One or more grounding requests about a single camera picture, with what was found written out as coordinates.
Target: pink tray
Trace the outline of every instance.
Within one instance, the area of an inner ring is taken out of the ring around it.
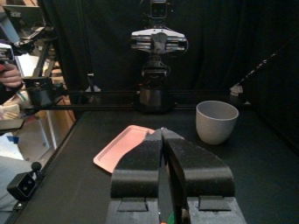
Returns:
[[[153,130],[129,125],[101,152],[95,156],[93,163],[113,172],[120,158],[144,141],[148,134],[153,134]]]

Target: table surface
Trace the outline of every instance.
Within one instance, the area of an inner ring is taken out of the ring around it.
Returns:
[[[211,151],[232,170],[238,204],[248,224],[298,223],[299,157],[251,109],[242,109],[226,143],[202,142],[195,110],[149,115],[89,111],[76,122],[45,170],[47,175],[15,223],[104,223],[111,175],[93,157],[128,125],[165,127]]]

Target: gray cup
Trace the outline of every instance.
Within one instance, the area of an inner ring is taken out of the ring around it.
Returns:
[[[239,117],[238,109],[223,101],[203,101],[196,106],[196,130],[206,144],[222,144]]]

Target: black backdrop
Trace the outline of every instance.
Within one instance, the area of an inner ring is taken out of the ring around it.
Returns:
[[[71,90],[88,87],[80,17],[85,17],[95,82],[101,90],[135,89],[148,54],[131,49],[144,29],[149,0],[43,0],[56,28],[60,65]],[[163,56],[176,90],[228,90],[299,34],[298,0],[172,0],[167,26],[189,41],[187,53]],[[246,82],[246,97],[299,148],[299,38]]]

